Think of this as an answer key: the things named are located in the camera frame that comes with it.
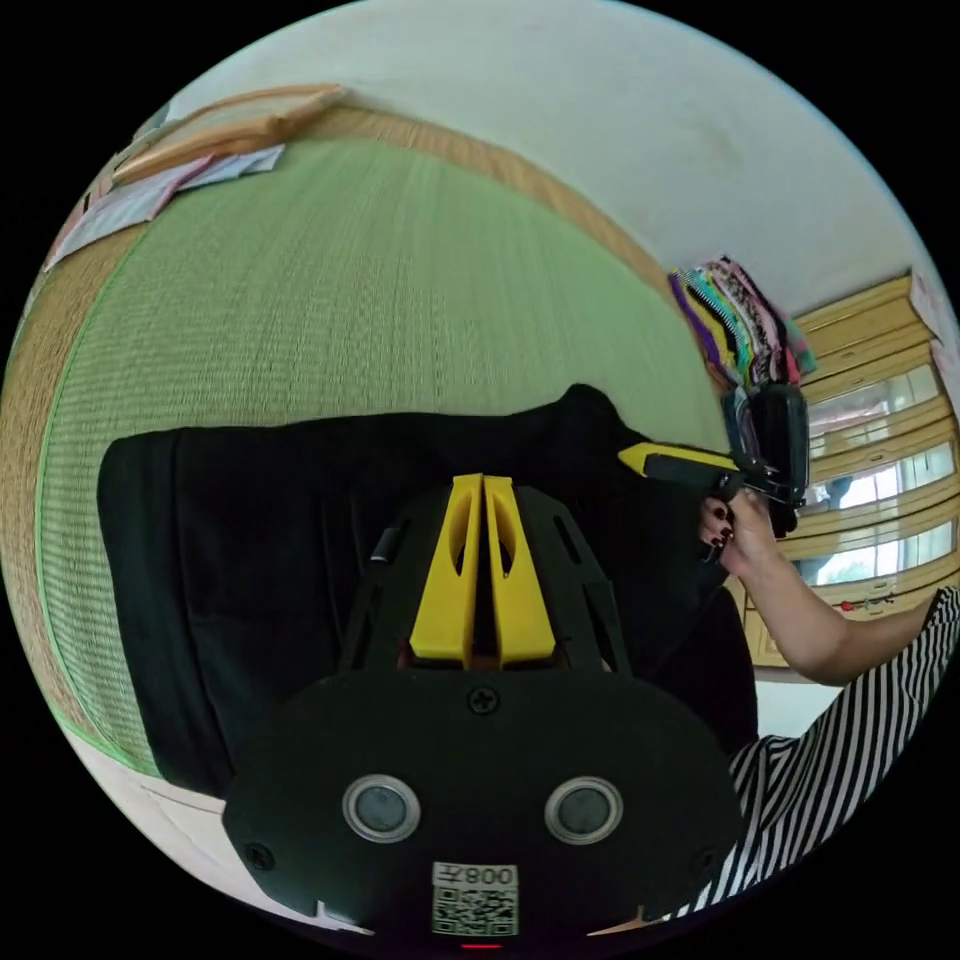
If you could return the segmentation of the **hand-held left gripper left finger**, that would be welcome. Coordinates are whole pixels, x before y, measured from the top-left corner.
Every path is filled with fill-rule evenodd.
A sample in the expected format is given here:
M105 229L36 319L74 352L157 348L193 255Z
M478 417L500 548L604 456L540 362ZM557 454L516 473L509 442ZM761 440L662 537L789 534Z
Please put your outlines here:
M419 661L470 665L483 529L483 476L453 479L409 638Z

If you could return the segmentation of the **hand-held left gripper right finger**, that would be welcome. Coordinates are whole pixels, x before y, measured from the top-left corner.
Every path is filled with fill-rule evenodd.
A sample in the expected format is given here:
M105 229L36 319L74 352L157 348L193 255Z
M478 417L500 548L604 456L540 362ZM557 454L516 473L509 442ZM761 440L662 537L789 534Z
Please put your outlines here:
M548 661L556 642L512 480L485 476L484 498L499 667Z

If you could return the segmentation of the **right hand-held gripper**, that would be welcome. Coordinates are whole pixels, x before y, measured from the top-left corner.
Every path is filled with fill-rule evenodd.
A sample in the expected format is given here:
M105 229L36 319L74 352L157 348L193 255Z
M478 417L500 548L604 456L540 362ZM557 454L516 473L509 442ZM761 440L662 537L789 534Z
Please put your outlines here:
M774 536L795 530L810 472L807 402L790 385L738 388L722 403L727 449L716 452L637 443L619 460L643 475L643 536L650 546L678 543L682 555L719 560L697 536L701 499L729 502L740 490L763 497Z

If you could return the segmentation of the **person's right hand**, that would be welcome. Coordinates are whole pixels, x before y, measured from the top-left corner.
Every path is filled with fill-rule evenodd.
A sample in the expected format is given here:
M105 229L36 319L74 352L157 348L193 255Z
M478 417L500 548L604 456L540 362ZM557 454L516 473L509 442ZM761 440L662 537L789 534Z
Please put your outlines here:
M738 491L729 502L704 499L699 537L745 586L772 573L784 560L767 503L749 489Z

